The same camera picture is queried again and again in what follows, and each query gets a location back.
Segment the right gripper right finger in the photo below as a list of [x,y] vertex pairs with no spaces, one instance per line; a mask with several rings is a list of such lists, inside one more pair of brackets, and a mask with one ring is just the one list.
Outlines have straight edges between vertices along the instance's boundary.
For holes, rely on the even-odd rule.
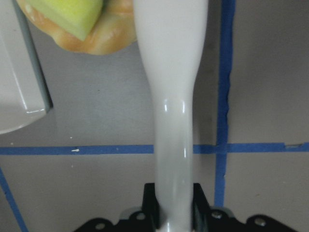
[[199,183],[193,185],[193,228],[208,229],[208,215],[211,211],[210,205]]

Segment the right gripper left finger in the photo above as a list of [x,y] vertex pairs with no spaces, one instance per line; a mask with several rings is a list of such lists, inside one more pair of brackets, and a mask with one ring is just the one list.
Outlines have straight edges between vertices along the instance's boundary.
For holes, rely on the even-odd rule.
[[142,212],[146,216],[146,222],[150,229],[158,229],[159,227],[159,203],[155,196],[155,184],[146,183],[143,190]]

